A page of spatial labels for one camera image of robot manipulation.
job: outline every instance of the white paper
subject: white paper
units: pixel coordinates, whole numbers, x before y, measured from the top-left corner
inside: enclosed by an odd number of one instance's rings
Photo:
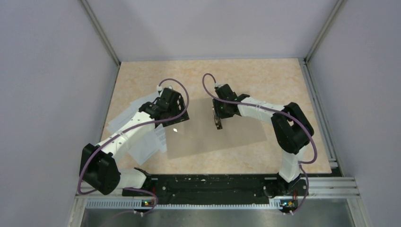
[[[115,133],[135,115],[144,103],[153,102],[158,96],[158,92],[155,92],[131,102],[130,107],[111,120],[106,129],[111,134]],[[133,144],[128,150],[128,153],[139,165],[142,165],[158,150],[162,153],[167,151],[166,132],[162,124],[158,125],[154,130],[148,132],[139,141]]]

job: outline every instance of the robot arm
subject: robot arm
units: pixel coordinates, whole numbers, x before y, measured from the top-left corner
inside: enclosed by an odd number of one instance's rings
[[[260,107],[264,106],[290,114],[298,119],[308,129],[310,134],[313,135],[314,130],[299,106],[296,103],[290,103],[288,105],[269,104],[256,100],[246,94],[237,96],[228,84],[215,87],[215,91],[220,99],[257,105],[257,107],[235,105],[213,99],[215,124],[217,129],[223,128],[220,119],[232,117],[235,114],[239,116],[252,117],[271,124],[274,128],[277,142],[283,149],[283,161],[279,171],[279,176],[287,183],[296,182],[300,175],[298,161],[302,160],[309,139],[297,124],[290,125],[287,117],[278,113],[263,110]]]
[[[143,104],[130,121],[115,134],[95,146],[87,144],[83,148],[80,173],[85,163],[89,160],[89,157],[108,140],[115,138],[94,156],[84,173],[83,180],[104,195],[111,193],[117,186],[141,188],[146,180],[145,174],[139,170],[134,170],[135,174],[125,176],[125,178],[128,177],[129,179],[122,179],[116,163],[119,162],[136,141],[140,140],[146,133],[156,128],[159,124],[168,126],[189,120],[188,113],[185,111],[181,117],[175,120],[161,122],[163,119],[177,116],[184,108],[183,97],[180,93],[174,91],[172,87],[161,89],[159,97],[154,102]],[[129,130],[129,128],[144,122],[153,123],[143,124]]]

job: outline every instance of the beige tabletop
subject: beige tabletop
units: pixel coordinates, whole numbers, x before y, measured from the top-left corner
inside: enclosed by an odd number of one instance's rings
[[[211,73],[220,84],[229,84],[238,95],[245,93],[272,104],[299,104],[314,128],[313,139],[318,149],[317,161],[304,165],[309,173],[330,173],[324,144],[309,99],[298,59],[136,61],[123,62],[117,77],[106,126],[130,106],[130,102],[149,95],[164,78],[175,78],[185,85],[190,95],[190,120],[166,127],[167,152],[156,152],[143,165],[126,154],[119,168],[139,167],[151,174],[261,174],[277,173],[282,150],[273,127],[247,117],[223,120],[223,129],[213,122],[211,98],[201,79]],[[206,79],[214,94],[213,81]],[[174,90],[184,95],[174,82]],[[102,139],[110,136],[104,130]],[[304,160],[313,157],[308,145]]]

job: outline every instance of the white wall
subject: white wall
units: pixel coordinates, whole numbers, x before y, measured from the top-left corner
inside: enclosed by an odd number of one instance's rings
[[[0,226],[66,226],[116,66],[77,0],[2,1]]]
[[[343,170],[373,226],[399,226],[401,1],[353,0],[312,59]]]
[[[305,57],[336,0],[89,0],[121,61]]]

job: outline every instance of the gray floor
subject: gray floor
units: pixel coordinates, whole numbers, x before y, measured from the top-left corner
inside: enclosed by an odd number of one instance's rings
[[[81,227],[353,227],[346,200],[307,200],[294,216],[275,210],[155,210],[141,218],[123,210],[86,210]]]

